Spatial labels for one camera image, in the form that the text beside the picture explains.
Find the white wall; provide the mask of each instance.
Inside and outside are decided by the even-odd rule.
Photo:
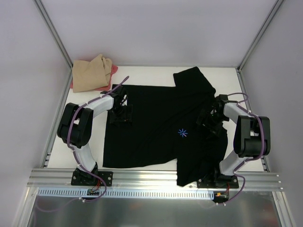
[[[32,0],[0,2],[0,226],[39,167],[69,68]]]
[[[243,70],[253,110],[271,120],[269,164],[303,225],[303,1],[286,0]]]
[[[72,60],[238,66],[276,0],[43,0]]]

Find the metal frame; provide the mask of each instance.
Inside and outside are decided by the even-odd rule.
[[[48,27],[49,31],[51,32],[51,35],[52,35],[54,41],[56,42],[59,50],[61,51],[62,56],[64,57],[66,63],[68,64],[68,66],[70,68],[72,68],[71,58],[69,57],[60,37],[58,35],[58,32],[57,32],[56,28],[54,27],[52,20],[50,19],[49,15],[44,7],[44,4],[42,3],[41,0],[33,0],[33,1],[34,1],[35,5],[37,6],[38,11],[40,12],[44,22],[46,23],[46,26]]]
[[[57,132],[57,129],[58,129],[58,126],[60,123],[60,118],[64,111],[65,102],[66,102],[68,93],[70,91],[71,79],[72,79],[72,73],[70,70],[66,83],[65,83],[64,92],[62,93],[62,96],[61,96],[61,99],[60,99],[60,102],[58,105],[57,113],[56,113],[55,119],[54,119],[52,127],[51,127],[51,132],[50,132],[47,142],[46,142],[43,159],[40,161],[41,168],[47,167],[48,160],[49,160],[51,152],[52,152],[53,143],[54,143],[56,135],[57,135],[56,132]]]
[[[71,177],[74,169],[33,169],[28,181],[28,187],[72,187]],[[143,171],[143,170],[117,170],[109,169],[113,174],[113,188],[120,189],[142,189],[142,190],[180,190],[177,186],[176,171]],[[283,191],[279,175],[264,172],[240,172],[246,178],[245,191]],[[197,189],[196,182],[190,183],[181,190]],[[201,190],[219,191],[217,188],[206,188]]]
[[[39,10],[43,20],[45,21],[47,27],[50,30],[52,37],[54,38],[59,50],[61,51],[66,63],[72,68],[72,61],[42,3],[41,0],[33,0],[37,9]],[[239,65],[237,71],[238,79],[240,82],[240,86],[243,92],[246,92],[243,76],[241,74],[241,70],[250,55],[253,53],[255,47],[258,45],[261,40],[263,34],[268,28],[270,22],[280,9],[284,0],[277,0],[271,9],[269,15],[264,21],[262,27],[258,31],[256,37],[254,38],[250,48],[246,52],[241,64]],[[69,86],[71,82],[71,72],[66,81],[65,90],[62,95],[58,111],[56,114],[56,118],[53,122],[50,136],[47,140],[47,145],[45,147],[45,155],[44,159],[41,162],[41,168],[33,169],[31,176],[28,181],[28,188],[25,200],[23,201],[23,210],[19,215],[19,219],[17,220],[16,226],[26,226],[30,219],[30,214],[34,206],[34,202],[37,196],[37,192],[39,187],[64,187],[64,188],[79,188],[75,186],[71,186],[71,176],[73,169],[50,169],[47,167],[47,161],[51,154],[51,150],[53,147],[54,139],[56,136],[56,129],[59,124],[59,120],[61,114],[63,112],[65,102],[67,99],[67,95],[69,92]],[[251,109],[249,101],[246,103],[248,109]],[[285,194],[283,192],[282,183],[279,179],[279,174],[270,173],[269,172],[269,163],[266,158],[262,160],[264,164],[264,169],[266,172],[242,172],[241,174],[246,178],[246,185],[244,191],[268,191],[273,193],[273,197],[275,199],[275,204],[277,208],[278,215],[280,217],[280,221],[282,226],[295,226],[293,217],[289,211],[289,207],[287,204],[287,200]],[[113,175],[113,185],[114,189],[122,189],[122,190],[159,190],[159,191],[167,191],[167,190],[178,190],[178,191],[195,191],[197,192],[196,183],[191,183],[183,188],[176,186],[177,173],[176,171],[133,171],[133,170],[112,170],[114,172]],[[239,179],[239,185],[242,186],[243,181]],[[201,189],[203,191],[217,191],[218,189]]]
[[[276,0],[274,6],[270,10],[268,16],[266,17],[266,19],[263,22],[260,30],[258,31],[256,37],[252,41],[252,43],[251,43],[249,49],[247,50],[244,58],[242,59],[240,65],[238,67],[238,69],[239,69],[240,72],[243,69],[243,67],[246,64],[246,62],[249,59],[249,57],[251,56],[251,54],[253,53],[253,51],[255,50],[256,46],[258,45],[258,43],[261,40],[262,36],[264,35],[265,31],[267,30],[269,24],[271,23],[271,21],[273,20],[273,18],[277,14],[277,12],[279,11],[279,9],[280,9],[280,7],[281,7],[281,5],[283,4],[284,1],[285,0]]]

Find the pink cloth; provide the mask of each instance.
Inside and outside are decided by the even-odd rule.
[[[110,78],[109,78],[108,86],[96,88],[95,91],[108,91],[108,90],[110,89],[110,86],[111,86],[112,76],[113,76],[113,74],[115,74],[117,71],[118,71],[118,66],[112,65],[112,72],[110,73]]]

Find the white tabletop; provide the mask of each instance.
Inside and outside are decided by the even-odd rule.
[[[124,83],[126,85],[147,85],[147,86],[165,86],[174,87],[175,82],[173,73],[181,72],[188,68],[185,67],[135,67],[121,66],[116,74],[112,76],[112,83],[120,83],[126,76],[130,78]],[[200,68],[200,71],[216,89],[218,94],[230,94],[241,92],[237,73],[234,68]],[[82,104],[99,95],[99,91],[89,91],[73,93],[72,89],[68,94],[66,103]],[[242,95],[235,95],[232,100],[242,100]],[[98,163],[99,169],[104,168],[103,165],[103,150],[105,127],[107,121],[107,111],[103,112],[93,121],[92,135],[89,141],[92,155]],[[225,157],[227,157],[233,149],[233,136],[236,130],[236,124],[232,121],[224,122],[224,128],[227,130],[228,146]],[[51,157],[48,163],[48,168],[76,168],[77,164],[74,157],[62,142],[61,138],[56,137]],[[146,167],[131,168],[136,170],[176,170],[177,160],[172,160],[165,164],[152,165]],[[261,171],[263,166],[260,160],[247,163],[241,171]]]

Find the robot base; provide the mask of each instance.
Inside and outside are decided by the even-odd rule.
[[[219,168],[197,181],[197,188],[239,188],[236,176],[227,176],[220,173]]]
[[[96,163],[94,169],[91,171],[94,175],[102,178],[107,187],[112,186],[113,181],[113,172],[110,171],[98,171],[98,165]],[[78,168],[72,173],[71,185],[75,186],[96,186],[98,183],[98,179],[93,177],[92,175],[79,170]]]

